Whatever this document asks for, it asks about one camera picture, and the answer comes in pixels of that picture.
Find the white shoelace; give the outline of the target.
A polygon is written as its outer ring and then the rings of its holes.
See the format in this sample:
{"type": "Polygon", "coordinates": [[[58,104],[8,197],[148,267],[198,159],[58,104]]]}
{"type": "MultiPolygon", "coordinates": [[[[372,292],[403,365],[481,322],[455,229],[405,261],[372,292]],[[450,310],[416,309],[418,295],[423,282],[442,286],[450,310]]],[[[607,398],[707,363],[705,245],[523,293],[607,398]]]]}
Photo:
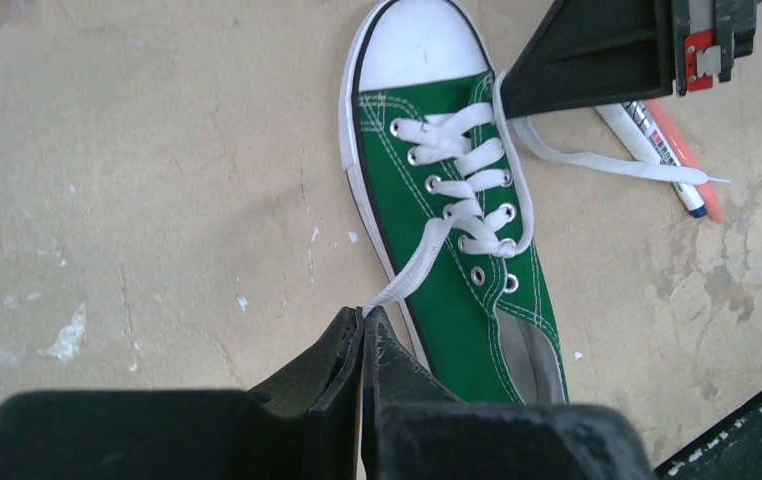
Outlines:
{"type": "Polygon", "coordinates": [[[529,118],[508,120],[498,93],[489,102],[476,102],[453,114],[432,119],[393,119],[387,131],[410,144],[405,157],[408,165],[425,167],[451,161],[455,172],[452,178],[432,174],[424,186],[428,193],[448,197],[452,202],[440,216],[428,218],[422,238],[402,271],[364,310],[370,312],[389,302],[401,302],[413,294],[428,277],[454,229],[465,234],[459,246],[466,254],[510,259],[530,248],[533,203],[509,138],[511,130],[536,157],[548,162],[692,187],[711,182],[711,176],[699,169],[664,163],[622,105],[602,105],[597,110],[605,119],[624,117],[623,123],[609,125],[618,136],[629,137],[623,144],[633,160],[559,151],[540,137],[529,118]]]}

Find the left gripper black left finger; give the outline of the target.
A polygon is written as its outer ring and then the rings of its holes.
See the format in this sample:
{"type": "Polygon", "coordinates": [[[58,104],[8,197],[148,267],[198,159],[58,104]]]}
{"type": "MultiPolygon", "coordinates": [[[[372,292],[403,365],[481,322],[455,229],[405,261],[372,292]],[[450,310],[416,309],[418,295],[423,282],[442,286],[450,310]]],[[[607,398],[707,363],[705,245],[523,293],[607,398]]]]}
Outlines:
{"type": "Polygon", "coordinates": [[[363,324],[248,390],[46,390],[0,404],[0,479],[351,479],[363,324]]]}

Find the green canvas sneaker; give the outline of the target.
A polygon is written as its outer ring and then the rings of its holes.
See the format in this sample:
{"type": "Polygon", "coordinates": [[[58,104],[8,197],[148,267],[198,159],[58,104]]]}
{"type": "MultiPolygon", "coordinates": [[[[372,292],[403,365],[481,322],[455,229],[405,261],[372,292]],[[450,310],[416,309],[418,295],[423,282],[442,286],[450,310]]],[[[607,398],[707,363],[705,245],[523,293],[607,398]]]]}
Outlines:
{"type": "MultiPolygon", "coordinates": [[[[451,199],[427,192],[451,161],[408,165],[395,118],[432,119],[500,94],[503,77],[469,15],[453,1],[380,1],[345,62],[338,112],[342,168],[390,280],[451,199]]],[[[568,399],[559,332],[532,241],[510,259],[464,253],[454,229],[423,284],[397,303],[418,361],[468,402],[568,399]]]]}

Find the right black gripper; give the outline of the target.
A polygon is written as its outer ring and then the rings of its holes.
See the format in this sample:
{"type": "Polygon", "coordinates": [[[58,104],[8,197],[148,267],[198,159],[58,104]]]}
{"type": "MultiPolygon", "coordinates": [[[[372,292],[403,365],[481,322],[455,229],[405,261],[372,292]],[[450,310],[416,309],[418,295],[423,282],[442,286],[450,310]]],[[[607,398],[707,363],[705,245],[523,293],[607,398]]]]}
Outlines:
{"type": "Polygon", "coordinates": [[[753,53],[759,4],[555,1],[501,83],[505,114],[668,96],[674,79],[679,96],[729,82],[735,60],[753,53]]]}

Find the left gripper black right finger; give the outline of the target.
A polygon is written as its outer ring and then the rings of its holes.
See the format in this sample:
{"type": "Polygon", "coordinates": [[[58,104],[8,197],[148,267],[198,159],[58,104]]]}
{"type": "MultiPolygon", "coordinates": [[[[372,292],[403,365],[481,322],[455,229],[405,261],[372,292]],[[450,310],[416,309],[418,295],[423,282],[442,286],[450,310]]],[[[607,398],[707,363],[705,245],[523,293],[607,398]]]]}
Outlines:
{"type": "Polygon", "coordinates": [[[641,438],[589,404],[465,403],[365,314],[361,456],[369,479],[652,479],[641,438]]]}

